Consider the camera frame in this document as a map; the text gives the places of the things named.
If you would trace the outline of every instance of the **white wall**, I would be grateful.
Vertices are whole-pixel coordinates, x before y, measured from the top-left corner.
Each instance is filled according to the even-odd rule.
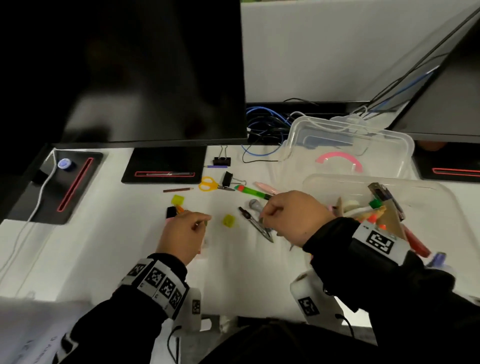
[[[247,101],[371,99],[479,6],[479,0],[243,3]]]

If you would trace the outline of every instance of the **green cap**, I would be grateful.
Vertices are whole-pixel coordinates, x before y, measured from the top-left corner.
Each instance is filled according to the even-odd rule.
[[[379,208],[382,205],[382,202],[380,200],[374,199],[368,203],[371,208],[376,209]]]

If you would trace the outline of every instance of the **yellow eraser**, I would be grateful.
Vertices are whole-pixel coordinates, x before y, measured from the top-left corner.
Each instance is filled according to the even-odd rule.
[[[177,194],[173,195],[173,198],[172,198],[172,205],[182,205],[183,204],[183,200],[185,199],[185,197],[183,196],[178,196]]]
[[[231,215],[225,215],[222,221],[222,224],[224,224],[227,228],[231,228],[234,223],[235,223],[235,217]]]

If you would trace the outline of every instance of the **wristband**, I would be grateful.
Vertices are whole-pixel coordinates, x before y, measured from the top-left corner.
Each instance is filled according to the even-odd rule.
[[[362,223],[354,232],[352,238],[399,266],[403,264],[410,250],[408,242],[369,222]]]
[[[150,258],[140,259],[120,285],[136,287],[152,298],[173,320],[190,289],[166,264]]]

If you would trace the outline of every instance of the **hand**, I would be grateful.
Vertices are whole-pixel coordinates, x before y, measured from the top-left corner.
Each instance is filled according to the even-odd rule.
[[[313,196],[300,191],[277,194],[260,214],[266,228],[272,228],[290,243],[302,247],[335,216]]]
[[[163,229],[156,253],[171,254],[188,265],[202,245],[206,222],[211,218],[210,215],[188,210],[178,214]]]

